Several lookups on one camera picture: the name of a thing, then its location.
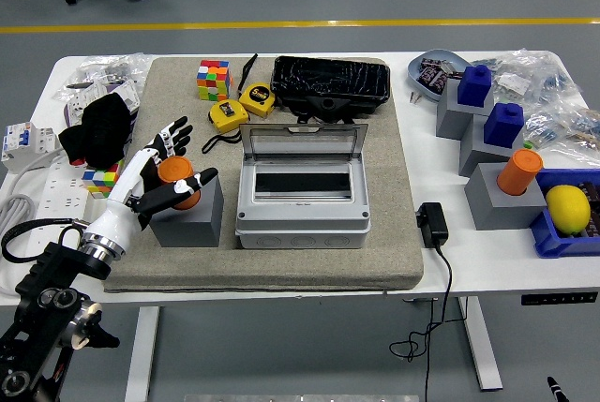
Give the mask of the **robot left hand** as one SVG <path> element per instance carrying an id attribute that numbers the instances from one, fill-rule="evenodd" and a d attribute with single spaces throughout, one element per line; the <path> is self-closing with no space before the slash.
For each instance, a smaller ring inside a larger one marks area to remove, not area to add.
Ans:
<path id="1" fill-rule="evenodd" d="M 218 175 L 217 169 L 208 168 L 173 183 L 160 182 L 158 166 L 169 157 L 184 155 L 191 131 L 183 116 L 135 153 L 113 187 L 105 211 L 82 234 L 81 251 L 120 259 L 152 215 L 185 201 Z"/>

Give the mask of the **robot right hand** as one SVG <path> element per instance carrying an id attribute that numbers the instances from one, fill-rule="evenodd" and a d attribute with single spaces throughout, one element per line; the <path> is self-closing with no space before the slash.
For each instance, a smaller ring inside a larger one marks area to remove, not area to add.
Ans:
<path id="1" fill-rule="evenodd" d="M 556 402 L 569 402 L 568 397 L 554 378 L 548 376 L 547 384 Z"/>

